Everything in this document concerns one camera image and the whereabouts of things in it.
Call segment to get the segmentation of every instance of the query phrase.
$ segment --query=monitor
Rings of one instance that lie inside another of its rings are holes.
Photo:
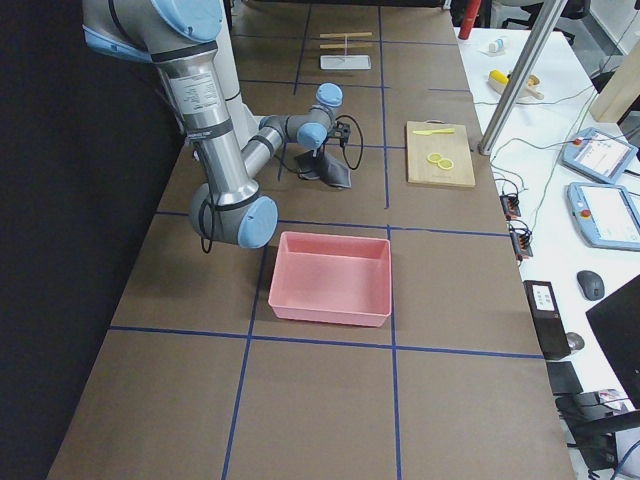
[[[640,275],[591,308],[587,319],[629,400],[640,408]]]

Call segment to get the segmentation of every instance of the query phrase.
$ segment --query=black wall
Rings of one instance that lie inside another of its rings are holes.
[[[0,478],[46,477],[181,139],[81,1],[0,14]]]

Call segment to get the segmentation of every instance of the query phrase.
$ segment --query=yellow object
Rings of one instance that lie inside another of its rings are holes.
[[[500,70],[491,70],[489,72],[489,85],[491,85],[491,87],[498,93],[502,93],[504,91],[507,83],[509,83],[509,77],[507,77]],[[539,84],[540,79],[538,77],[536,77],[535,75],[529,75],[527,85],[522,87],[522,90],[526,92],[526,94],[531,95],[538,100],[543,100],[544,95],[535,88]]]
[[[509,77],[507,77],[500,70],[491,70],[489,72],[489,77],[493,78],[496,82],[506,85],[509,83]]]
[[[444,158],[439,153],[430,153],[427,156],[427,162],[436,165],[441,170],[451,170],[455,164],[450,158]]]
[[[456,133],[455,128],[437,128],[435,130],[414,130],[416,135],[433,135],[434,133]]]

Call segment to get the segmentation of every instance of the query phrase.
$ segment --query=pink plastic bin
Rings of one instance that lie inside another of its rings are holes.
[[[379,327],[391,315],[391,245],[283,232],[269,292],[278,318]]]

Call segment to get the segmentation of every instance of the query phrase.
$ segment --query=computer mouse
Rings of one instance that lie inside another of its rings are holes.
[[[600,300],[604,297],[604,282],[600,275],[591,270],[578,272],[578,283],[587,300]]]

